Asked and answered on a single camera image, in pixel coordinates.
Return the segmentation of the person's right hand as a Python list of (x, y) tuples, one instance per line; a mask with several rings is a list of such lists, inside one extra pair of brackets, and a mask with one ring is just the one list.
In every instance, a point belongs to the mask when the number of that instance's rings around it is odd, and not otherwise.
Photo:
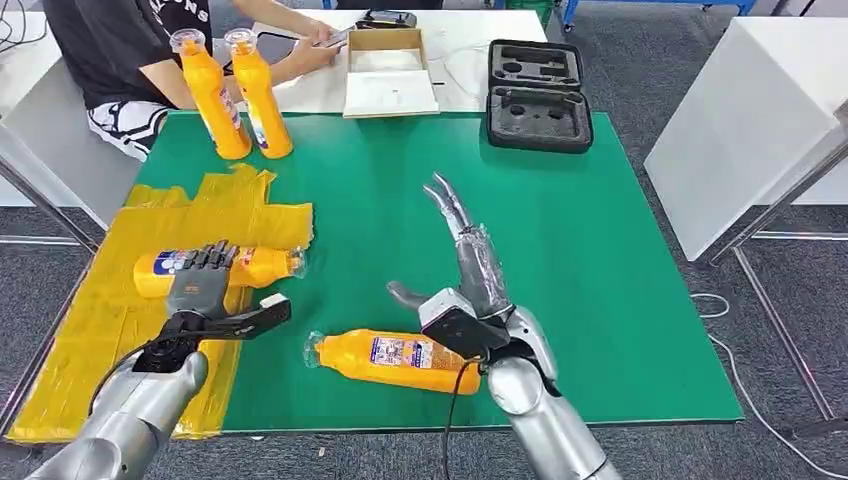
[(322, 47), (303, 39), (296, 44), (286, 61), (292, 74), (299, 76), (331, 65), (339, 51), (339, 45)]

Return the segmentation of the person's left hand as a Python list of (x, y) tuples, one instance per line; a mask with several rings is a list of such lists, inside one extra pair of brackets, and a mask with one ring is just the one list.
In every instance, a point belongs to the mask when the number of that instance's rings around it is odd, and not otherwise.
[(335, 33), (329, 25), (314, 19), (307, 19), (300, 33), (310, 39), (313, 45), (328, 41)]

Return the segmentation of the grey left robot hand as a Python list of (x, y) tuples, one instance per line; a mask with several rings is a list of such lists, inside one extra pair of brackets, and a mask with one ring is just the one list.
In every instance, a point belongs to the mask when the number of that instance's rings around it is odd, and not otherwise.
[(165, 299), (167, 316), (194, 311), (208, 319), (224, 318), (228, 314), (224, 299), (239, 250), (227, 240), (189, 250)]

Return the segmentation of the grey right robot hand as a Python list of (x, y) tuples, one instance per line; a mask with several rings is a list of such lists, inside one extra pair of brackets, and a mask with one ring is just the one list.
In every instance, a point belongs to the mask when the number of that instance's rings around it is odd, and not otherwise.
[(515, 306), (508, 297), (502, 266), (486, 227), (472, 221), (456, 190), (441, 174), (435, 172), (423, 190), (448, 226), (456, 251), (459, 284), (435, 294), (419, 294), (399, 281), (391, 281), (387, 284), (389, 294), (400, 305), (418, 313), (423, 327), (437, 322), (497, 326), (506, 323)]

